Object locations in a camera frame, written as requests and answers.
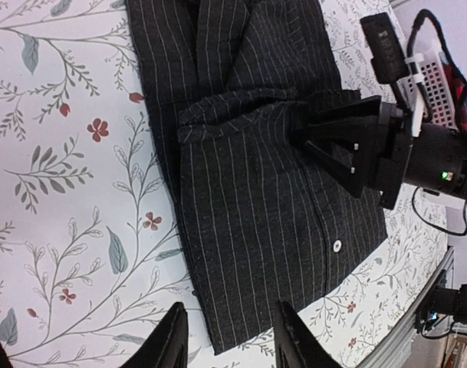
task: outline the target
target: red bud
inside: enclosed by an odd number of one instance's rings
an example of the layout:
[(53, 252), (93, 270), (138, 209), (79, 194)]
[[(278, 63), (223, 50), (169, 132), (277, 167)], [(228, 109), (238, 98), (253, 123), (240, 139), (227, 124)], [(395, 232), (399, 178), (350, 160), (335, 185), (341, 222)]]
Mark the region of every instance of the red bud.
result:
[(29, 316), (31, 316), (33, 318), (37, 317), (37, 313), (35, 313), (35, 310), (33, 310), (32, 308), (28, 308), (27, 313), (28, 313)]
[(69, 107), (69, 105), (66, 103), (63, 103), (61, 105), (61, 107), (59, 108), (59, 112), (61, 113), (61, 115), (63, 115), (64, 117), (67, 117), (67, 115), (71, 112), (71, 109)]
[(144, 97), (142, 94), (138, 94), (137, 92), (134, 92), (132, 94), (129, 94), (129, 99), (136, 104), (139, 104), (142, 100), (144, 100)]

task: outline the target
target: white button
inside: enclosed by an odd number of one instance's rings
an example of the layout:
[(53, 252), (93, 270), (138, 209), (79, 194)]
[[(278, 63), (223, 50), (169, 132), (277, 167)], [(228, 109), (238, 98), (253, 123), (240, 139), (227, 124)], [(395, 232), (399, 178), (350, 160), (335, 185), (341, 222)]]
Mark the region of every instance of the white button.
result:
[(334, 242), (334, 251), (335, 251), (336, 253), (338, 253), (338, 252), (340, 251), (341, 248), (342, 248), (342, 241), (336, 240), (336, 241)]

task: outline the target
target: folded shirt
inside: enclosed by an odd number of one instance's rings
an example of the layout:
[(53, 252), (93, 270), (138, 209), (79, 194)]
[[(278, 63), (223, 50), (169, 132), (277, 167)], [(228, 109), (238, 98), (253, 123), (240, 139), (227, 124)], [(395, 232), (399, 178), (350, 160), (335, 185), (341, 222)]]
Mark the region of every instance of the folded shirt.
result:
[[(129, 1), (150, 126), (216, 353), (338, 286), (385, 238), (377, 192), (351, 198), (289, 144), (342, 90), (317, 0)], [(336, 151), (341, 159), (343, 152)]]

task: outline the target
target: floral pattern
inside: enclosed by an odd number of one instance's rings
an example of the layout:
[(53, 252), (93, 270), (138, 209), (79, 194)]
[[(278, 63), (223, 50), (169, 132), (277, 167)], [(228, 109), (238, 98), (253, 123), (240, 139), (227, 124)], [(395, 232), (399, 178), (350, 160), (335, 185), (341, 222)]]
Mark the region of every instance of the floral pattern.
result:
[[(213, 355), (157, 165), (124, 6), (0, 1), (0, 341), (15, 367), (119, 366), (182, 301), (189, 366), (271, 368), (272, 330)], [(323, 8), (344, 86), (391, 99), (358, 25), (390, 11), (387, 1)], [(446, 237), (417, 220), (411, 194), (405, 186), (386, 212), (389, 240), (300, 312), (344, 367), (388, 334), (445, 254)], [(442, 209), (420, 197), (418, 207), (444, 225)]]

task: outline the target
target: red flower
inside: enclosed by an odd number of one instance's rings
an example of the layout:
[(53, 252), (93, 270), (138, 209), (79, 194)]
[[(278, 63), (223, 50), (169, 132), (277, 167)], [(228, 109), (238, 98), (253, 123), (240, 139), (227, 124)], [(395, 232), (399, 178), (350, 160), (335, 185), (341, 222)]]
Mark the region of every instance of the red flower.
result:
[(355, 309), (356, 309), (356, 303), (351, 301), (350, 304), (347, 306), (347, 313), (353, 313)]
[(37, 317), (37, 313), (35, 313), (35, 310), (33, 310), (32, 308), (28, 308), (27, 309), (27, 313), (29, 316), (31, 316), (32, 318), (36, 318)]
[(67, 117), (67, 115), (71, 112), (70, 106), (66, 103), (63, 103), (61, 107), (59, 108), (59, 112), (61, 115), (64, 117)]
[(149, 221), (143, 222), (143, 227), (151, 228), (154, 231), (158, 230), (158, 224), (162, 223), (162, 218), (161, 217), (153, 218), (153, 212), (148, 212), (146, 214), (146, 217), (149, 219)]
[(108, 127), (109, 127), (109, 124), (107, 124), (107, 121), (95, 119), (92, 125), (88, 124), (87, 130), (90, 133), (93, 133), (92, 139), (95, 142), (100, 142), (102, 136), (109, 135), (109, 131), (107, 130)]
[(142, 100), (144, 100), (144, 97), (142, 94), (138, 94), (137, 92), (134, 92), (132, 94), (129, 94), (129, 99), (136, 104), (139, 104)]
[(70, 291), (68, 289), (63, 289), (63, 295), (59, 296), (60, 301), (66, 301), (66, 304), (72, 304), (72, 300), (76, 299), (77, 295), (76, 294), (70, 294)]

